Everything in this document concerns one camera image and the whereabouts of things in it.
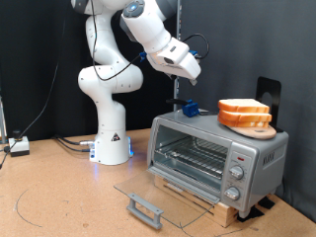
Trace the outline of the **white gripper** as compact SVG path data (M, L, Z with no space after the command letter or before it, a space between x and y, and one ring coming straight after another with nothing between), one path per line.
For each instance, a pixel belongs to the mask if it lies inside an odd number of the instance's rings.
M201 69L187 44L175 38L170 38L169 41L154 41L146 47L146 53L155 70L188 78L192 86L198 83L196 78Z

